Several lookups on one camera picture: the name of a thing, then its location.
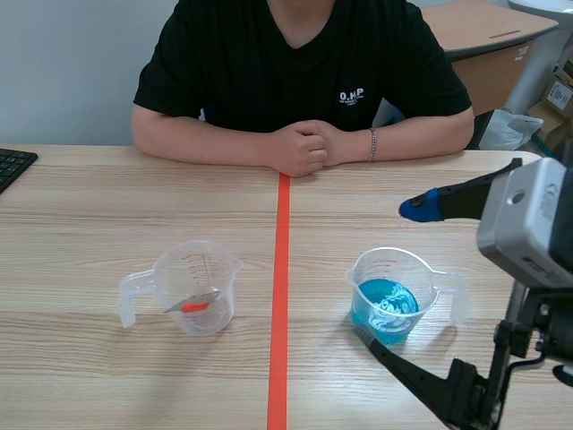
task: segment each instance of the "empty measuring cup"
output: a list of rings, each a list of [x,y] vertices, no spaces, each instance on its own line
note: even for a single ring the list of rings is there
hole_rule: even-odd
[[[461,323],[466,312],[464,281],[456,273],[434,271],[415,254],[398,248],[364,253],[346,273],[353,289],[353,323],[371,327],[386,345],[406,338],[442,295],[452,295],[449,319]]]
[[[122,325],[135,323],[137,296],[153,296],[185,332],[216,333],[233,318],[233,283],[242,268],[243,262],[214,242],[176,246],[160,256],[151,270],[122,279],[117,302]]]

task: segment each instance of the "black t-shirt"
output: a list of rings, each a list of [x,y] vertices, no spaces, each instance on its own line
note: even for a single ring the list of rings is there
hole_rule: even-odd
[[[141,72],[135,103],[168,116],[271,132],[319,119],[372,126],[382,98],[406,117],[471,106],[464,85],[405,0],[336,0],[321,33],[294,49],[266,0],[180,0]]]

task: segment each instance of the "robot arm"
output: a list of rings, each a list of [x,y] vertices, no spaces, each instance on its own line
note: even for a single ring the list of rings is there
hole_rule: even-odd
[[[553,374],[573,387],[573,145],[561,161],[522,166],[514,159],[498,172],[434,188],[400,207],[400,215],[418,222],[480,219],[480,252],[515,279],[487,378],[456,359],[441,379],[392,353],[368,327],[355,327],[377,360],[447,428],[497,430],[512,373],[540,367],[546,358],[563,364]],[[526,358],[534,331],[539,356],[510,364],[511,356]]]

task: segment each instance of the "red tape line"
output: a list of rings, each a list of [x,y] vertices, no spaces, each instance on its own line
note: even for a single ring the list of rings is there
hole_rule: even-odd
[[[288,240],[290,177],[278,179],[277,238],[270,323],[267,430],[287,430],[288,402]]]

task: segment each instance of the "desk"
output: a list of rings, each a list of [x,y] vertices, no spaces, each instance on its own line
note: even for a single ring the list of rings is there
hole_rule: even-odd
[[[150,159],[131,148],[14,148],[40,160],[0,196],[0,429],[264,430],[278,175]],[[476,251],[476,222],[416,225],[397,208],[516,155],[535,157],[471,151],[293,181],[290,430],[443,428],[349,334],[344,271],[377,245],[461,271],[473,299],[467,324],[455,333],[443,314],[429,314],[402,353],[438,374],[453,357],[487,370],[509,276]],[[245,261],[228,328],[188,337],[143,302],[136,325],[121,329],[118,281],[196,238]],[[550,367],[519,375],[505,427],[568,428],[569,404]]]
[[[479,116],[503,108],[532,55],[533,41],[558,23],[485,2],[454,2],[422,9],[436,39],[467,87]],[[489,122],[477,122],[474,146]]]
[[[547,18],[485,2],[456,1],[424,7],[422,15],[452,59],[515,46],[558,25]]]

